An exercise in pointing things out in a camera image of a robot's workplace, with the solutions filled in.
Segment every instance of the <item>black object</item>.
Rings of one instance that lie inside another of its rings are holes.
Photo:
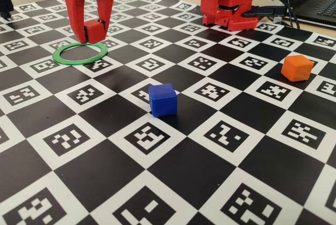
[[[4,19],[10,18],[11,11],[14,10],[12,0],[0,0],[0,15]]]

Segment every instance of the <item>green ring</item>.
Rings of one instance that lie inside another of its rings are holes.
[[[80,46],[80,45],[91,45],[94,47],[98,47],[100,49],[100,53],[95,55],[92,58],[88,58],[88,59],[83,59],[83,60],[67,60],[67,59],[63,59],[61,58],[61,53],[66,50],[66,49],[70,49],[73,48],[75,46]],[[70,45],[65,45],[62,46],[61,48],[57,49],[53,55],[52,58],[54,59],[54,61],[56,61],[57,63],[63,64],[63,65],[85,65],[85,64],[90,64],[93,63],[97,60],[100,60],[102,57],[104,57],[107,53],[107,47],[106,45],[103,45],[101,43],[97,43],[97,44],[81,44],[81,43],[73,43]]]

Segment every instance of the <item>orange cube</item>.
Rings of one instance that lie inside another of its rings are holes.
[[[313,62],[302,55],[287,56],[281,73],[291,82],[308,80]]]

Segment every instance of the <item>blue cube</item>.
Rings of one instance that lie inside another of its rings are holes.
[[[176,115],[177,96],[172,84],[149,86],[148,92],[154,117]]]

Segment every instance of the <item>checkerboard mat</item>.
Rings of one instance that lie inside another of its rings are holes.
[[[73,42],[64,0],[0,19],[0,224],[336,224],[336,39],[115,0],[107,56],[55,63]],[[296,54],[308,81],[280,74]],[[154,118],[148,86],[164,83],[178,113]]]

